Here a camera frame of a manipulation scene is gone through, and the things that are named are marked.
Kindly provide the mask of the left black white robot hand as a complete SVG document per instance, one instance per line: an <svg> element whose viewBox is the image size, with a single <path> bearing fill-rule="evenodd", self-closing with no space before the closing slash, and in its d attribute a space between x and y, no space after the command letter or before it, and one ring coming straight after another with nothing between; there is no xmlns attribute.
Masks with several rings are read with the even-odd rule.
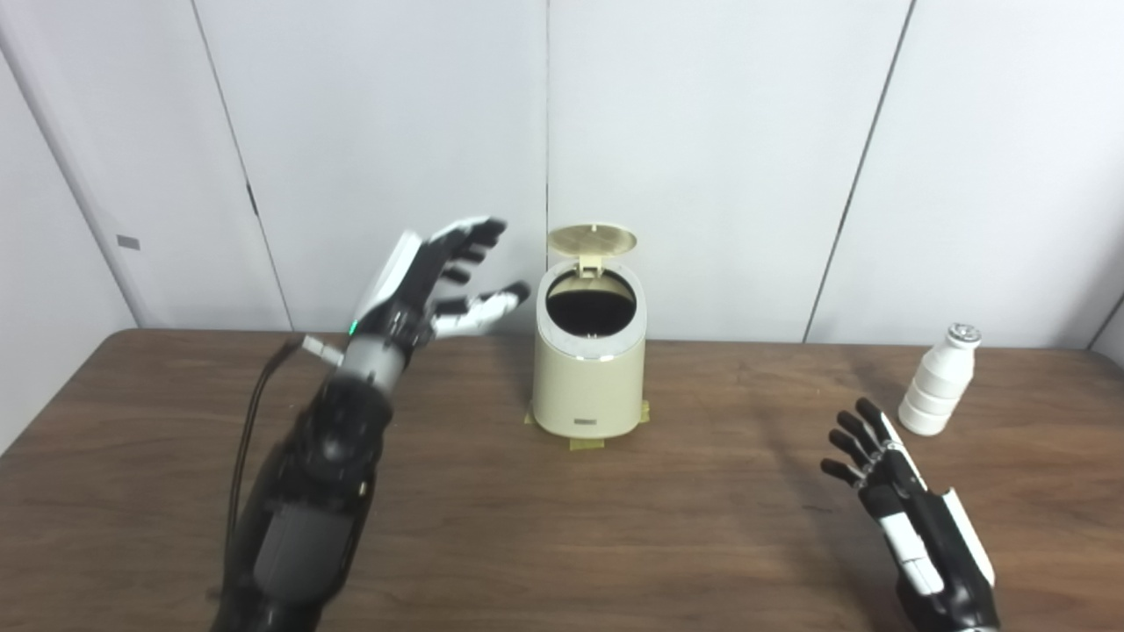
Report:
<svg viewBox="0 0 1124 632"><path fill-rule="evenodd" d="M406 231L377 280L362 296L348 336L389 341L410 356L434 340L474 335L531 298L531 285L506 285L475 296L435 298L439 283L466 285L507 229L504 219L480 216L453 222L422 240Z"/></svg>

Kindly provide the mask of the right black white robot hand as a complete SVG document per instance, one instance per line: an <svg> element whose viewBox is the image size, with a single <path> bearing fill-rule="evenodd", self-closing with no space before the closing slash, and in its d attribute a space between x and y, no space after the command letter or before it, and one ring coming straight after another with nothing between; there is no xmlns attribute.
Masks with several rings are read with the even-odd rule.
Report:
<svg viewBox="0 0 1124 632"><path fill-rule="evenodd" d="M855 493L883 532L897 597L916 631L999 631L996 574L955 489L931 491L887 413L868 399L839 412L821 471Z"/></svg>

